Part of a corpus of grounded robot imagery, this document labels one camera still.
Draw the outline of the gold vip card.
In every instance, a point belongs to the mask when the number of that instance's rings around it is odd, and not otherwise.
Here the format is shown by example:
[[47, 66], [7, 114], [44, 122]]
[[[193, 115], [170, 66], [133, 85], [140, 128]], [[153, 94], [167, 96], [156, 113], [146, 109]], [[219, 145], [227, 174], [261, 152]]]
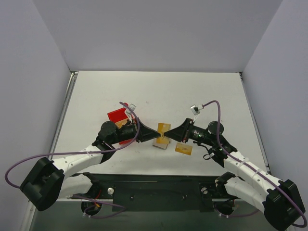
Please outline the gold vip card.
[[170, 144], [170, 138], [165, 136], [165, 133], [170, 131], [171, 125], [166, 123], [158, 123], [157, 132], [160, 134], [160, 137], [156, 139], [156, 143], [168, 145]]
[[185, 154], [185, 155], [191, 155], [192, 154], [192, 150], [193, 150], [192, 148], [193, 147], [190, 146], [190, 145], [178, 142], [176, 144], [176, 147], [175, 147], [175, 152], [178, 152], [178, 153], [181, 153], [181, 154]]

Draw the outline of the beige leather card holder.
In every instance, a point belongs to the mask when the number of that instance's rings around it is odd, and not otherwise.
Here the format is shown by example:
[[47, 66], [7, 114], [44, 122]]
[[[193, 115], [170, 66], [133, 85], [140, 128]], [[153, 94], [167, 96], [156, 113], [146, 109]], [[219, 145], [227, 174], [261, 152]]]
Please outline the beige leather card holder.
[[171, 143], [170, 141], [169, 141], [169, 143], [158, 143], [156, 140], [154, 140], [153, 143], [152, 143], [152, 146], [165, 150], [165, 149], [167, 149], [167, 147], [170, 143]]

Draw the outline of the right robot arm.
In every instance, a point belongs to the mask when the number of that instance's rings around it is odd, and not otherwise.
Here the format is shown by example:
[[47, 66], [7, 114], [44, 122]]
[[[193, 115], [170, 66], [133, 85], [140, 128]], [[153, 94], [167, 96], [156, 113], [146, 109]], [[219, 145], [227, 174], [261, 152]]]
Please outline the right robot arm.
[[281, 180], [254, 165], [223, 137], [224, 127], [217, 121], [207, 128], [194, 125], [187, 118], [182, 125], [164, 133], [165, 137], [199, 146], [210, 146], [207, 154], [226, 169], [216, 178], [216, 194], [242, 199], [261, 211], [268, 223], [278, 231], [294, 226], [304, 218], [305, 207], [297, 186], [291, 180]]

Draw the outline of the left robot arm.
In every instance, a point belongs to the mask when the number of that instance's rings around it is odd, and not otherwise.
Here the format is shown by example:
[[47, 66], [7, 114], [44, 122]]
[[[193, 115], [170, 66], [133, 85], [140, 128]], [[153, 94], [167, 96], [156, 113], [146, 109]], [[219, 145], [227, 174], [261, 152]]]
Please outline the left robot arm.
[[142, 122], [130, 122], [119, 128], [114, 122], [102, 124], [96, 140], [84, 151], [62, 158], [39, 159], [20, 186], [21, 192], [38, 211], [51, 207], [60, 195], [63, 182], [90, 166], [109, 160], [116, 152], [113, 144], [123, 141], [146, 142], [160, 137], [160, 133]]

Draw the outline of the gold card in bin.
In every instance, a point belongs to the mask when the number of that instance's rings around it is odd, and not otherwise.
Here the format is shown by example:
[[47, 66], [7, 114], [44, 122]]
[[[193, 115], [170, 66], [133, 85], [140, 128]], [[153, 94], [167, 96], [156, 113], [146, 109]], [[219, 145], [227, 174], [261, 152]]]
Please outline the gold card in bin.
[[115, 122], [115, 124], [117, 125], [118, 128], [122, 128], [125, 124], [127, 124], [129, 122], [129, 119], [123, 119], [120, 120], [118, 122]]

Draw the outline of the red plastic bin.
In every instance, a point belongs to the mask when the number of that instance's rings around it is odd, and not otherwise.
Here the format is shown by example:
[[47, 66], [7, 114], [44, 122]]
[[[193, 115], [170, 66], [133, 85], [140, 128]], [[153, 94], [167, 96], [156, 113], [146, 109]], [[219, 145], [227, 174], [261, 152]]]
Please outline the red plastic bin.
[[107, 113], [109, 120], [113, 123], [118, 122], [123, 119], [127, 119], [127, 116], [124, 113], [125, 108], [120, 108]]

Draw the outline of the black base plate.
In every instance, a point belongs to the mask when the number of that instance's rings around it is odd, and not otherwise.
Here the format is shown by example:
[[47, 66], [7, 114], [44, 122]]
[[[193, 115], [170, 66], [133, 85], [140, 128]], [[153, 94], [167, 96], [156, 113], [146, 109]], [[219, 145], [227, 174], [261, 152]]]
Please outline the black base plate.
[[216, 176], [166, 176], [76, 173], [59, 197], [77, 196], [109, 202], [113, 212], [211, 212], [219, 203], [231, 207], [235, 196], [219, 193]]

